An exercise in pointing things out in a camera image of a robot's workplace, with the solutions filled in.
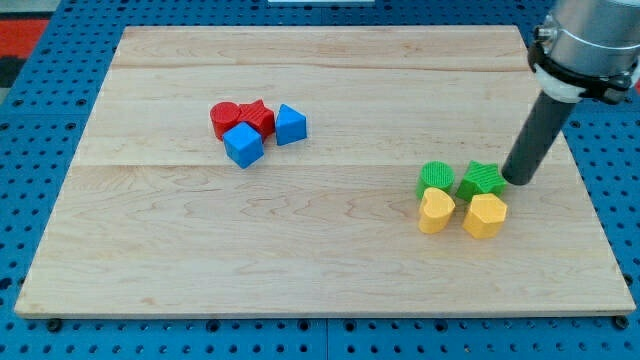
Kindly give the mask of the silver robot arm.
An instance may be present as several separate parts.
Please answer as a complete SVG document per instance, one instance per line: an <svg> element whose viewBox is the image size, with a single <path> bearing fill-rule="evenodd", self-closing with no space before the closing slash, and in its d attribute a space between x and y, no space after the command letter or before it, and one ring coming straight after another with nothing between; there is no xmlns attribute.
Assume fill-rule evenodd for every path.
<svg viewBox="0 0 640 360"><path fill-rule="evenodd" d="M544 94L618 104L639 80L638 0L558 0L528 51Z"/></svg>

